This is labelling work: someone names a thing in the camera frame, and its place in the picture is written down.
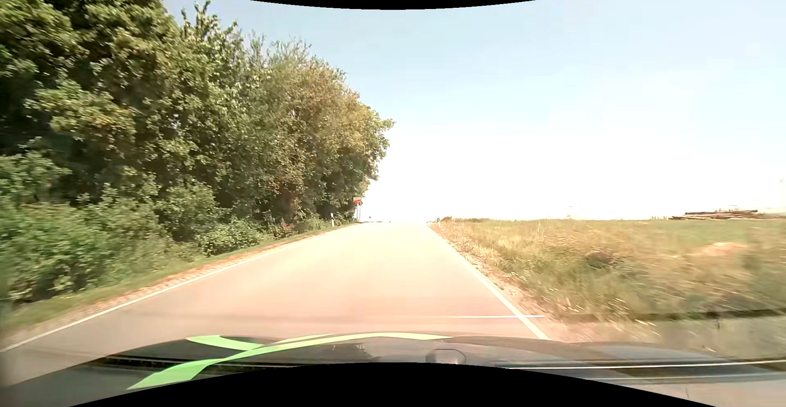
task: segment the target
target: grassy field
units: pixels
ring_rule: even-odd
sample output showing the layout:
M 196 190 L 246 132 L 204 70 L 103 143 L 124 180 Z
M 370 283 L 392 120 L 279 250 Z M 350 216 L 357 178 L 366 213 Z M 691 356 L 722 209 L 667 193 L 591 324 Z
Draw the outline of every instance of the grassy field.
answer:
M 786 307 L 786 220 L 443 220 L 441 232 L 569 321 Z M 675 346 L 786 354 L 783 317 L 641 322 Z M 741 348 L 741 341 L 750 344 Z
M 349 225 L 350 224 L 345 224 L 336 228 L 304 232 L 302 234 L 293 235 L 280 240 L 270 240 L 257 246 L 246 247 L 238 251 L 223 253 L 221 255 L 203 258 L 197 261 L 172 261 L 171 263 L 164 265 L 157 270 L 150 270 L 144 273 L 129 276 L 127 280 L 124 280 L 119 284 L 106 287 L 96 287 L 75 294 L 64 294 L 44 301 L 26 304 L 21 306 L 19 309 L 7 313 L 4 316 L 4 320 L 2 321 L 3 329 L 5 330 L 5 333 L 12 334 L 13 332 L 32 326 L 33 324 L 45 322 L 64 313 L 76 310 L 79 307 L 112 300 L 113 298 L 123 296 L 124 294 L 136 291 L 143 287 L 153 286 L 159 282 L 168 280 L 169 277 L 190 271 L 192 269 L 199 269 L 200 267 L 218 263 L 220 261 L 241 255 L 261 252 L 272 245 L 298 241 L 322 232 L 345 228 Z

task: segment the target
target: asphalt road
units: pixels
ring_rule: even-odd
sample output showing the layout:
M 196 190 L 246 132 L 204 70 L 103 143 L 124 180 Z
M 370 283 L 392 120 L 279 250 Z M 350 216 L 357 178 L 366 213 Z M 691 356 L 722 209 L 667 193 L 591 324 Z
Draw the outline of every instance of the asphalt road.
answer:
M 425 224 L 328 232 L 2 353 L 15 383 L 194 335 L 468 332 L 543 338 Z

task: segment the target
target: blue sky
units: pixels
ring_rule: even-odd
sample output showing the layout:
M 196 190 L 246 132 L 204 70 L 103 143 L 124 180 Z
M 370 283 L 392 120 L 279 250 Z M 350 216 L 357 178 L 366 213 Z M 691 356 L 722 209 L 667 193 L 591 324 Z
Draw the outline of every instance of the blue sky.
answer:
M 306 40 L 397 122 L 364 219 L 786 207 L 786 0 L 211 1 L 244 31 Z

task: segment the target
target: car hood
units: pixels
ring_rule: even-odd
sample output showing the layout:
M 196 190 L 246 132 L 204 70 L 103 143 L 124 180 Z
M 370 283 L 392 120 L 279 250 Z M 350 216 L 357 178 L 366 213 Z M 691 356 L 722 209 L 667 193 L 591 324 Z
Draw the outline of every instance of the car hood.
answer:
M 650 343 L 461 332 L 359 332 L 298 338 L 194 336 L 85 362 L 9 387 L 12 405 L 75 405 L 129 391 L 297 365 L 420 362 L 548 372 L 623 385 L 779 378 L 784 360 L 739 361 Z

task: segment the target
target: green stripe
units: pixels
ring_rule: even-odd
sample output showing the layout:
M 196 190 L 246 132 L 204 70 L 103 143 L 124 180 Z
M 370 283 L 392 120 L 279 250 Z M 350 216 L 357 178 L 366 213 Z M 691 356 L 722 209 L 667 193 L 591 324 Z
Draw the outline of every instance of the green stripe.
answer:
M 224 349 L 234 350 L 252 350 L 257 347 L 262 347 L 264 344 L 257 342 L 237 341 L 235 339 L 224 338 L 221 335 L 207 335 L 207 336 L 192 336 L 186 338 L 191 342 L 199 342 L 208 346 L 223 347 Z
M 297 338 L 290 338 L 290 339 L 282 339 L 281 341 L 273 342 L 273 344 L 282 344 L 284 342 L 293 342 L 293 341 L 303 341 L 304 339 L 312 339 L 312 338 L 320 338 L 322 336 L 330 336 L 331 334 L 327 335 L 309 335 L 309 336 L 299 336 Z
M 142 381 L 139 381 L 136 384 L 133 384 L 131 387 L 128 387 L 128 389 L 129 390 L 139 389 L 143 387 L 160 386 L 162 384 L 171 384 L 173 382 L 189 381 L 191 380 L 191 378 L 193 378 L 194 376 L 198 375 L 200 372 L 205 370 L 209 365 L 218 364 L 221 362 L 228 362 L 232 360 L 253 357 L 256 355 L 262 355 L 264 353 L 280 352 L 282 350 L 298 349 L 300 347 L 317 346 L 320 344 L 329 344 L 330 342 L 351 341 L 353 339 L 364 339 L 364 338 L 403 338 L 403 339 L 428 340 L 428 339 L 446 339 L 450 337 L 440 336 L 440 335 L 426 335 L 421 333 L 398 333 L 398 332 L 359 333 L 355 335 L 333 336 L 331 338 L 320 338 L 320 339 L 311 339 L 311 340 L 298 341 L 298 342 L 278 343 L 275 345 L 263 346 L 254 350 L 246 350 L 240 353 L 235 353 L 234 355 L 226 358 L 192 361 L 192 362 L 185 362 L 183 364 L 173 365 L 169 369 L 164 369 L 160 372 L 149 375 L 148 377 L 144 378 Z

